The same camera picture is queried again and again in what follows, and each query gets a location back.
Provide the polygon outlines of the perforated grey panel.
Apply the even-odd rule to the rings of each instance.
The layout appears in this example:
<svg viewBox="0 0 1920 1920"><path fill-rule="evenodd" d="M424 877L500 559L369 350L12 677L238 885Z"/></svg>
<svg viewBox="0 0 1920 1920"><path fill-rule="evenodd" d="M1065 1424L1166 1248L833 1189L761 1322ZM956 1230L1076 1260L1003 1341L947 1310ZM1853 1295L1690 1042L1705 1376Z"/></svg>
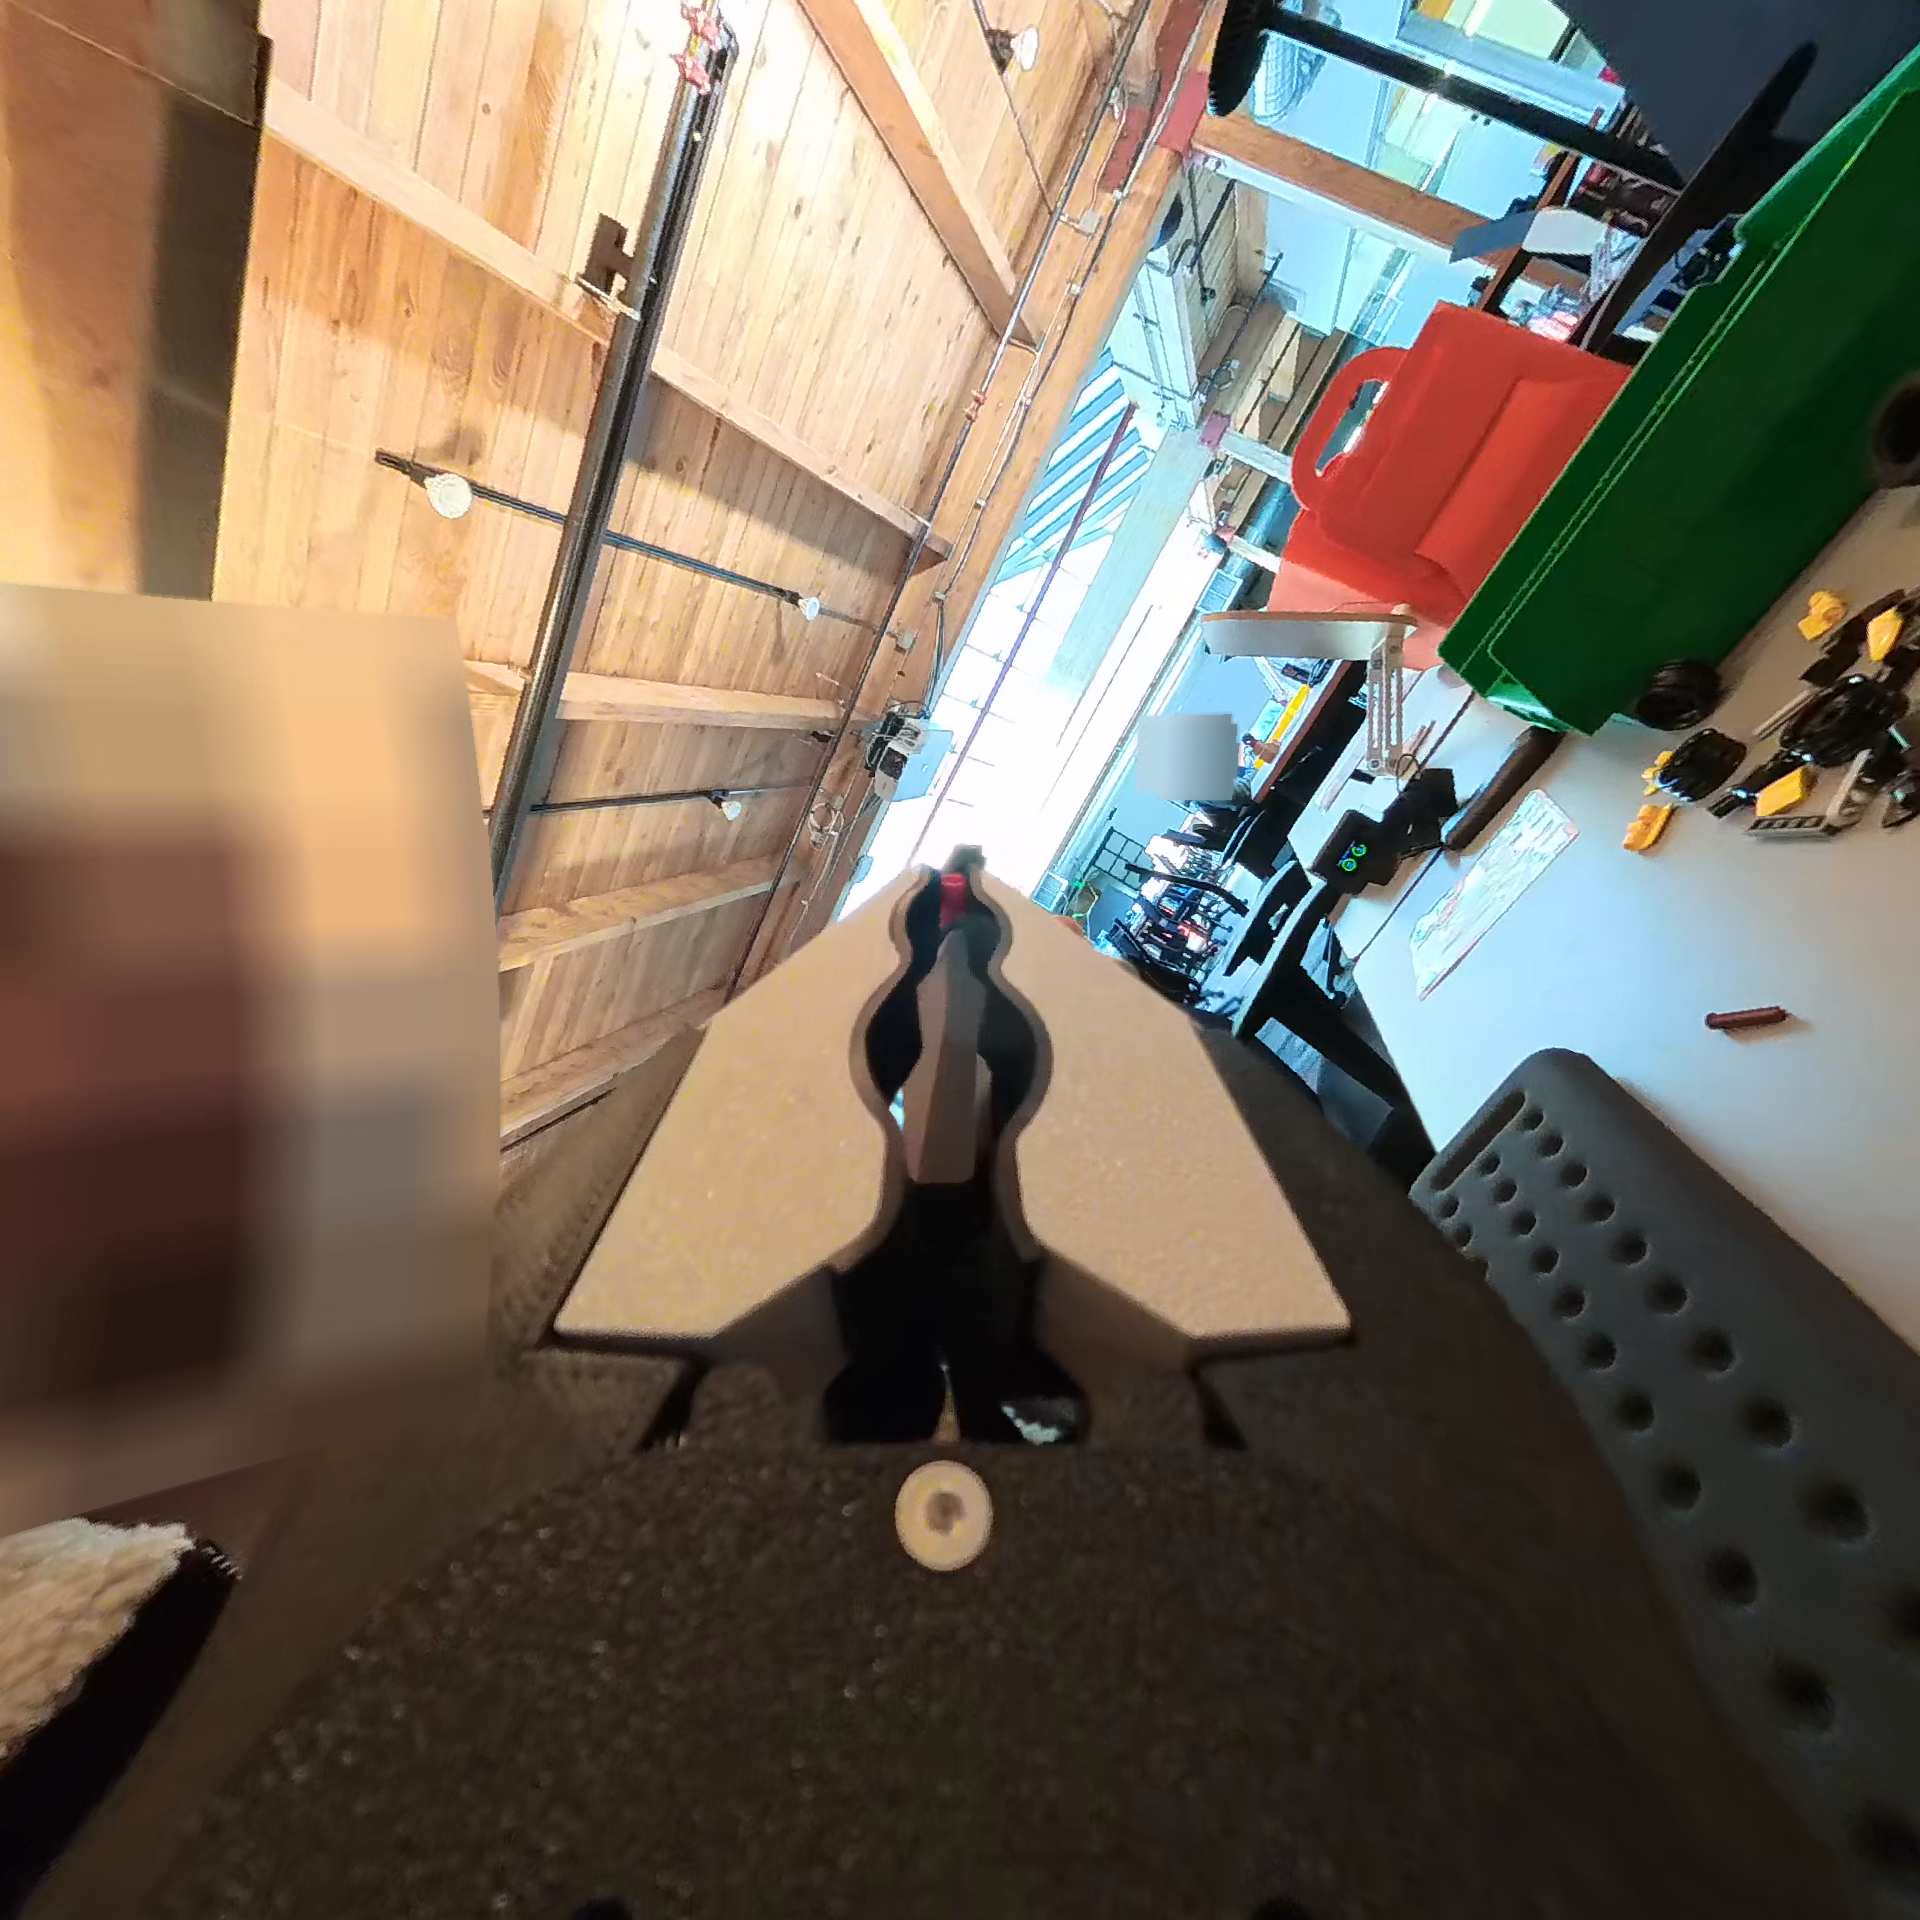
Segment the perforated grey panel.
<svg viewBox="0 0 1920 1920"><path fill-rule="evenodd" d="M1916 1350L1566 1047L1411 1198L1571 1392L1713 1688L1860 1908L1916 1914Z"/></svg>

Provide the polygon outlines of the black floor lamp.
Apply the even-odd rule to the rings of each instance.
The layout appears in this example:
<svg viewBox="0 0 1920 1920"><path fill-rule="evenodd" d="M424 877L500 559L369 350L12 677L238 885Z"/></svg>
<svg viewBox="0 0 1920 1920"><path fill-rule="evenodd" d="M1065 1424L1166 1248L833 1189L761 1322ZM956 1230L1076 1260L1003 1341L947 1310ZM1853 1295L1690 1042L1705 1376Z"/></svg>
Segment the black floor lamp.
<svg viewBox="0 0 1920 1920"><path fill-rule="evenodd" d="M1574 116L1468 79L1440 64L1349 34L1283 1L1227 1L1213 38L1206 108L1213 116L1236 112L1250 96L1269 38L1283 38L1322 57L1353 64L1380 79L1459 105L1542 143L1611 167L1622 175L1678 192L1684 175L1652 145L1590 128Z"/></svg>

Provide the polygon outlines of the red storage bin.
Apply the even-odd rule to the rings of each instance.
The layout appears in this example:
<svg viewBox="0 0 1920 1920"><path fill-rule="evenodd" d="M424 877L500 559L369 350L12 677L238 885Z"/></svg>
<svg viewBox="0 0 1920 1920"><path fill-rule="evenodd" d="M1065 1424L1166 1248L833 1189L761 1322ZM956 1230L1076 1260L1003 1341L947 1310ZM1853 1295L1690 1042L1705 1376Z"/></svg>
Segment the red storage bin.
<svg viewBox="0 0 1920 1920"><path fill-rule="evenodd" d="M1269 613L1442 632L1628 382L1628 366L1440 304L1411 348L1334 372L1290 458Z"/></svg>

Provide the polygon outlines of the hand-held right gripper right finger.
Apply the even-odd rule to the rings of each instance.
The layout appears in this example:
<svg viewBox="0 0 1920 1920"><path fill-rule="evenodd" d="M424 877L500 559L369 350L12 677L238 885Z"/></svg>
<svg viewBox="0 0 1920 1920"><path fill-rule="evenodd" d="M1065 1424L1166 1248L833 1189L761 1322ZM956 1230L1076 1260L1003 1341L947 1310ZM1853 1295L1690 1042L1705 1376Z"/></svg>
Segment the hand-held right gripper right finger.
<svg viewBox="0 0 1920 1920"><path fill-rule="evenodd" d="M1353 1312L1209 1052L1139 972L977 871L997 1062L1019 1088L995 1148L1025 1330L1085 1436L1202 1429L1220 1360L1325 1352Z"/></svg>

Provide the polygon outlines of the pile of black brick parts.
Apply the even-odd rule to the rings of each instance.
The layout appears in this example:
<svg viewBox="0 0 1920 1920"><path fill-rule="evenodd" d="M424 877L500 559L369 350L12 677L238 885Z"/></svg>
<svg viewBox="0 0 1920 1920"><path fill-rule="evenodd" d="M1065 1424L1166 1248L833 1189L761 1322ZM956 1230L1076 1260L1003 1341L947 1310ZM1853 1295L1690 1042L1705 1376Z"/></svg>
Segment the pile of black brick parts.
<svg viewBox="0 0 1920 1920"><path fill-rule="evenodd" d="M1784 842L1828 841L1870 809L1883 829L1916 823L1916 590L1859 607L1816 592L1798 632L1818 658L1750 736L1700 726L1645 767L1622 853L1651 853L1682 807Z"/></svg>

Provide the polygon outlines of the black office chair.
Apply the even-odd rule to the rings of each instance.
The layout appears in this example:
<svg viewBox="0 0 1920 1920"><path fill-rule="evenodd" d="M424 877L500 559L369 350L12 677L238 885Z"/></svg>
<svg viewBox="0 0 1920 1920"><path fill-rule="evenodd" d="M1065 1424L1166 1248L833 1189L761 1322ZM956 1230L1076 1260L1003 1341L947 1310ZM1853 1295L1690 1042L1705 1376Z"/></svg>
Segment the black office chair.
<svg viewBox="0 0 1920 1920"><path fill-rule="evenodd" d="M1339 858L1331 872L1293 858L1270 876L1220 958L1218 980L1234 993L1234 1034L1257 1039L1269 1024L1281 1024L1329 1057L1353 1037L1337 1004L1305 968L1312 934L1345 903L1352 879Z"/></svg>

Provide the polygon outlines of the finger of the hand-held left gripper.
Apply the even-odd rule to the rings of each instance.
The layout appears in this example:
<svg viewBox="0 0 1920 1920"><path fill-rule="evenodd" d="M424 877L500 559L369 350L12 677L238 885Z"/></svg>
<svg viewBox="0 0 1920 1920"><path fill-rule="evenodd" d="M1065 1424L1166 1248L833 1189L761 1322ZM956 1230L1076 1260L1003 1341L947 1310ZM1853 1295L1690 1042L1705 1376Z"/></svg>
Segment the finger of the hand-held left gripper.
<svg viewBox="0 0 1920 1920"><path fill-rule="evenodd" d="M992 1164L987 986L966 936L944 936L916 986L918 1057L901 1090L902 1164L916 1186L962 1186Z"/></svg>

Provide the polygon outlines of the green storage bin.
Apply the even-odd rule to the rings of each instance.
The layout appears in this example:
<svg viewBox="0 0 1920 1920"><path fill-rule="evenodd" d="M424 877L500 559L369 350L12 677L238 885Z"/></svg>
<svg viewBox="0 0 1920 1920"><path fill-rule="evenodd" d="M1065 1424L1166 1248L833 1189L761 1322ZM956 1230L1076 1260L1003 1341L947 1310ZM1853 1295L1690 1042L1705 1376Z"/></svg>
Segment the green storage bin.
<svg viewBox="0 0 1920 1920"><path fill-rule="evenodd" d="M1870 494L1918 366L1918 54L1753 205L1442 641L1526 724L1590 734L1731 653Z"/></svg>

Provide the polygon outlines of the black device green display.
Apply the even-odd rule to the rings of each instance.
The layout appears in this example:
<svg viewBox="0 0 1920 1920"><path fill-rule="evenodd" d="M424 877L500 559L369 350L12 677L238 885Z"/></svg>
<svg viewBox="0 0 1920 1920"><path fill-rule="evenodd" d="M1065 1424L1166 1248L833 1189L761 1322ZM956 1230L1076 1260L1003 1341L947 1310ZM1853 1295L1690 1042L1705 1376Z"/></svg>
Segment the black device green display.
<svg viewBox="0 0 1920 1920"><path fill-rule="evenodd" d="M1371 885L1389 882L1403 861L1405 826L1393 813L1368 816L1345 810L1329 841L1312 857L1314 872L1334 895L1355 895Z"/></svg>

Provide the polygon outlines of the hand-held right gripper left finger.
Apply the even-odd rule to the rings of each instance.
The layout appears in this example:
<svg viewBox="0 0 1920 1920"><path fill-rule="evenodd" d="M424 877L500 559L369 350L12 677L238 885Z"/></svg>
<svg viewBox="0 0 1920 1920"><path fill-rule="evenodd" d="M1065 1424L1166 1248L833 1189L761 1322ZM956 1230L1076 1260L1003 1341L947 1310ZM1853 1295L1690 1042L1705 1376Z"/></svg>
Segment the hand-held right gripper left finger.
<svg viewBox="0 0 1920 1920"><path fill-rule="evenodd" d="M937 1433L931 1310L884 1245L944 885L913 869L729 1000L556 1312L562 1346L746 1362L844 1441Z"/></svg>

